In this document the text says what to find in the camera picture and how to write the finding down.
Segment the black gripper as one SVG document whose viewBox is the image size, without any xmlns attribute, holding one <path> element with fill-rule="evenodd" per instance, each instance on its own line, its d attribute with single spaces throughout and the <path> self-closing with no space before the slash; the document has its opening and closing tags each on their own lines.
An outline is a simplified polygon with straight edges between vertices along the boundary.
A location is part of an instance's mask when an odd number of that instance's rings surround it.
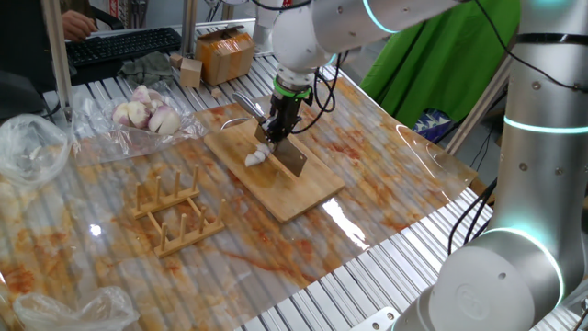
<svg viewBox="0 0 588 331">
<path fill-rule="evenodd" d="M 270 118 L 262 124 L 262 131 L 269 143 L 286 139 L 300 122 L 301 98 L 273 95 L 270 98 Z"/>
</svg>

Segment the bare person hand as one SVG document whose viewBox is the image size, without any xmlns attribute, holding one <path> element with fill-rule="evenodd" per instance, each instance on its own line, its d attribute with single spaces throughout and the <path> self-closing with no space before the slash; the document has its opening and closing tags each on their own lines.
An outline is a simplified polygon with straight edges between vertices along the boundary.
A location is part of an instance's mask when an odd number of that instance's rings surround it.
<svg viewBox="0 0 588 331">
<path fill-rule="evenodd" d="M 62 13 L 64 37 L 73 42 L 81 42 L 97 32 L 93 19 L 73 10 Z"/>
</svg>

